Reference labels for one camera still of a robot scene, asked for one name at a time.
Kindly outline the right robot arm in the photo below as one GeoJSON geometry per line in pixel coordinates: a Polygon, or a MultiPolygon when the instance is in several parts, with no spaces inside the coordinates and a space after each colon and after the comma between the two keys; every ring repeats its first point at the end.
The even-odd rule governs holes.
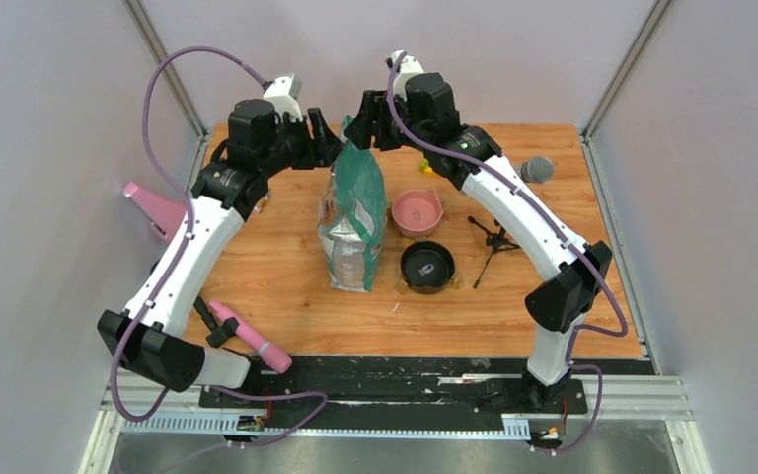
{"type": "Polygon", "coordinates": [[[345,136],[359,149],[422,152],[435,173],[488,211],[524,251],[542,283],[524,303],[537,330],[524,398],[549,412],[564,398],[576,327],[605,288],[608,245],[590,244],[537,198],[482,128],[462,123],[451,86],[438,73],[410,78],[400,95],[366,90],[345,136]]]}

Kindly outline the green dog food bag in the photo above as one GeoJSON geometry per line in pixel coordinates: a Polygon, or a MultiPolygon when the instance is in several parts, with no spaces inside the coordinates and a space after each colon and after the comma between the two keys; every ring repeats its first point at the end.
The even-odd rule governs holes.
{"type": "Polygon", "coordinates": [[[372,152],[360,150],[339,133],[344,148],[331,168],[319,206],[317,234],[326,259],[330,287],[369,292],[379,270],[387,225],[384,175],[372,152]]]}

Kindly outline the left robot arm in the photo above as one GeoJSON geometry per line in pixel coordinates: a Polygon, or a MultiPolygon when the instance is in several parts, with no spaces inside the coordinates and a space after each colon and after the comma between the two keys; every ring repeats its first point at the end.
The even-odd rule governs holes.
{"type": "Polygon", "coordinates": [[[107,310],[99,319],[113,369],[175,392],[193,385],[223,386],[236,406],[255,406],[263,382],[249,372],[250,360],[184,340],[190,312],[224,248],[268,193],[269,179],[286,169],[328,168],[342,149],[318,108],[298,117],[277,111],[271,100],[237,103],[228,135],[198,173],[164,255],[123,310],[107,310]]]}

